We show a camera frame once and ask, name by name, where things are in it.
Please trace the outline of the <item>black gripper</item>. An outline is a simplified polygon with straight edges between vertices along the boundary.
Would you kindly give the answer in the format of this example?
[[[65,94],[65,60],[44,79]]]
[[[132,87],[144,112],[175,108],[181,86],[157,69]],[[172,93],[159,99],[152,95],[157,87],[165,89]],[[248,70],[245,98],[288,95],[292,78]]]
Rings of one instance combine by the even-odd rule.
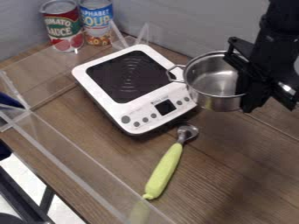
[[[256,42],[228,39],[225,62],[237,72],[235,95],[240,108],[251,113],[274,98],[290,111],[299,105],[299,36],[258,34]]]

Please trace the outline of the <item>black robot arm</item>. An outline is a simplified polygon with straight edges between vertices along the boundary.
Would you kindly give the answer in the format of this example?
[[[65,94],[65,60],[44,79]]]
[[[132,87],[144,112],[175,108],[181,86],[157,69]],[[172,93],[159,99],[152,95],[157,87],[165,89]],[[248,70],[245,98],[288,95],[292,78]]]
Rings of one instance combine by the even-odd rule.
[[[299,0],[268,0],[255,43],[228,38],[224,60],[237,70],[235,93],[251,113],[274,98],[288,110],[299,103]]]

